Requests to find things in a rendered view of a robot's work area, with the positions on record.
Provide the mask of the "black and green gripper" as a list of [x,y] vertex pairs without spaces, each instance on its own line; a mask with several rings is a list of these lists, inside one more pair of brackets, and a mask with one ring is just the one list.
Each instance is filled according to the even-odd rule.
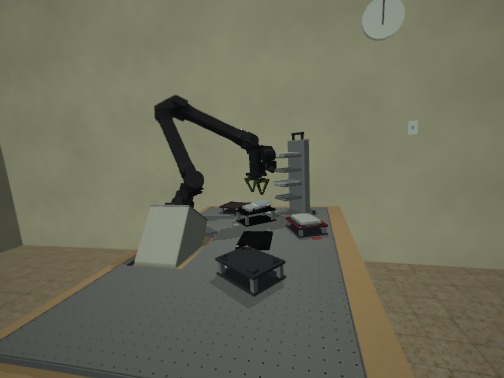
[[[263,195],[264,192],[265,192],[265,189],[266,189],[266,187],[268,185],[269,179],[262,178],[262,176],[267,176],[267,173],[260,173],[259,174],[258,163],[261,163],[261,161],[258,161],[258,162],[249,162],[250,173],[246,173],[246,176],[248,176],[248,178],[244,178],[244,180],[247,183],[247,185],[248,185],[249,189],[251,190],[251,192],[254,192],[255,186],[257,185],[258,190],[260,192],[260,195]],[[251,180],[254,180],[254,182],[253,182],[253,189],[251,188],[250,183],[249,183],[249,181],[251,181]],[[260,183],[263,183],[263,182],[265,182],[265,184],[264,184],[263,190],[261,191]]]

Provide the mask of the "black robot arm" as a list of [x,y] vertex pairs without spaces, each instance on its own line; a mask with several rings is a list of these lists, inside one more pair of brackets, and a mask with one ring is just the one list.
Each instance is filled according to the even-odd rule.
[[172,202],[165,203],[165,205],[190,205],[194,207],[192,198],[198,194],[202,194],[201,190],[204,189],[202,188],[204,177],[199,171],[196,171],[190,160],[172,119],[175,117],[181,121],[188,120],[193,122],[233,141],[246,150],[247,154],[249,154],[249,162],[264,161],[258,163],[259,174],[266,173],[266,170],[274,173],[277,165],[276,161],[273,161],[276,158],[276,153],[272,146],[259,145],[259,138],[255,134],[235,128],[187,104],[188,100],[178,95],[173,95],[154,106],[155,111],[157,111],[155,119],[157,121],[158,116],[159,124],[184,180],[184,183],[180,185],[180,189],[176,191]]

